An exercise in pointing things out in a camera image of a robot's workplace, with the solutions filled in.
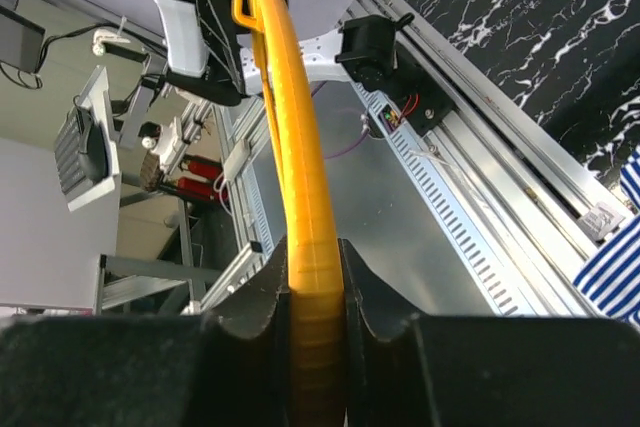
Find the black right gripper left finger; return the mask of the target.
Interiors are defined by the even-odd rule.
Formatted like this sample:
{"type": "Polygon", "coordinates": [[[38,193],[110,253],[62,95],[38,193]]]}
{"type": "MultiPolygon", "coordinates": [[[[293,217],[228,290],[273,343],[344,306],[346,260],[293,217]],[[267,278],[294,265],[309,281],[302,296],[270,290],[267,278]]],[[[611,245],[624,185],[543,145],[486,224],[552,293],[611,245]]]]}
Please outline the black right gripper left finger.
{"type": "Polygon", "coordinates": [[[199,315],[12,316],[5,426],[286,426],[287,245],[199,315]]]}

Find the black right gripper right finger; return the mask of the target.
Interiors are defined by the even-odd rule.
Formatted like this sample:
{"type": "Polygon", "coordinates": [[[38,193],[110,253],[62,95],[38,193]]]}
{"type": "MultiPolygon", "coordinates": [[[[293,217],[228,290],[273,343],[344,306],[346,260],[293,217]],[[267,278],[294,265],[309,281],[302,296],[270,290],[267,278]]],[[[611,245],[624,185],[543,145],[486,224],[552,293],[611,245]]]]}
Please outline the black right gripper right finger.
{"type": "Polygon", "coordinates": [[[339,243],[352,426],[635,426],[639,334],[602,318],[435,316],[339,243]]]}

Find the yellow hanger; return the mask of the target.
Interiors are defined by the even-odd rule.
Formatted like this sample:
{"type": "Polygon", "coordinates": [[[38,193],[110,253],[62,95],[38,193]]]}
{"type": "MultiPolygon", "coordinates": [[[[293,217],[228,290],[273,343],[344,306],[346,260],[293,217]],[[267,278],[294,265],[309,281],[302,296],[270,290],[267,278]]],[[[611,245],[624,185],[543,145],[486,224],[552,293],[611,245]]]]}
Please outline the yellow hanger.
{"type": "Polygon", "coordinates": [[[232,0],[252,33],[287,227],[293,426],[341,426],[346,413],[344,280],[321,143],[285,0],[232,0]]]}

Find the blue white striped tank top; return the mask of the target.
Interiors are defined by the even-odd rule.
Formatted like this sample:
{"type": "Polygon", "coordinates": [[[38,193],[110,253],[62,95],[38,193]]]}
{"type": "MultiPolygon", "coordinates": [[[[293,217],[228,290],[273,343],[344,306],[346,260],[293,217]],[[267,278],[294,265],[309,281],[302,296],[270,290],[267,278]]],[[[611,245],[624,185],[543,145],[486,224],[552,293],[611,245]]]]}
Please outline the blue white striped tank top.
{"type": "Polygon", "coordinates": [[[598,311],[639,329],[639,214],[584,265],[573,285],[598,311]]]}

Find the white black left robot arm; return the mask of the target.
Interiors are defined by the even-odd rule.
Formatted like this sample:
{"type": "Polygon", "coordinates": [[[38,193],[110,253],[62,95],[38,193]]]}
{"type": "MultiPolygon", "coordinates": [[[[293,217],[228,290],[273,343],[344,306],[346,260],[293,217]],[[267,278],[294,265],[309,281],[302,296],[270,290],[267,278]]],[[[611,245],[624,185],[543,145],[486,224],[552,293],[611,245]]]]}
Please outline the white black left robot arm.
{"type": "Polygon", "coordinates": [[[196,315],[11,317],[1,328],[5,426],[425,425],[412,305],[337,236],[311,93],[285,0],[232,0],[254,57],[286,235],[196,315]]]}

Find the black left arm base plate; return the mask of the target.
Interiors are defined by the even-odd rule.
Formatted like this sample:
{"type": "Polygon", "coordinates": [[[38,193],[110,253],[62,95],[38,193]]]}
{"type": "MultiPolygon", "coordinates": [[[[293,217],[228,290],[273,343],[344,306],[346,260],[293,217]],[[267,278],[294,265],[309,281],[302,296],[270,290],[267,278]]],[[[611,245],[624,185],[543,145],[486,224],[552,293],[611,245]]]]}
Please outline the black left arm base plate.
{"type": "Polygon", "coordinates": [[[378,119],[391,134],[399,127],[411,127],[420,137],[433,130],[453,110],[454,101],[438,89],[391,97],[383,103],[378,119]]]}

